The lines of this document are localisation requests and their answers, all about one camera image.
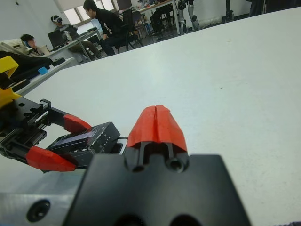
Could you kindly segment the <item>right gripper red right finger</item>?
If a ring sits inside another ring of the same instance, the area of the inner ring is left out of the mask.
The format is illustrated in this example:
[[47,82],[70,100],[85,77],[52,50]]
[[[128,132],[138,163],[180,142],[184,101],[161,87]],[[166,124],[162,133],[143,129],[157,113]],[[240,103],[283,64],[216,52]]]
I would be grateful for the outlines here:
[[175,173],[184,172],[189,164],[185,137],[171,111],[163,105],[156,106],[156,126],[167,168]]

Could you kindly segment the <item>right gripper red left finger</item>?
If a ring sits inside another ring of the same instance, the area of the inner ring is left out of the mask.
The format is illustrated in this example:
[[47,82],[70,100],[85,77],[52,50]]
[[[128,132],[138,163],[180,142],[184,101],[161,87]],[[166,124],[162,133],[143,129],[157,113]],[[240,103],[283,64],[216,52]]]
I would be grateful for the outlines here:
[[125,149],[125,163],[129,171],[141,170],[146,145],[157,141],[155,122],[156,107],[146,107],[129,133]]

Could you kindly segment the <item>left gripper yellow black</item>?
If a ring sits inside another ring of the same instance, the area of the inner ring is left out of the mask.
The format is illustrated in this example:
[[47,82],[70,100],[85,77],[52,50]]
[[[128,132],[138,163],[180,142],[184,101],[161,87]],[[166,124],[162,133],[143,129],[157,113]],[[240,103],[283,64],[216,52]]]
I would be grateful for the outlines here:
[[[16,94],[12,74],[18,64],[10,56],[0,59],[0,154],[45,171],[68,172],[77,166],[56,153],[35,146],[45,136],[46,106]],[[89,131],[92,126],[77,116],[56,108],[48,108],[48,119],[70,133]]]

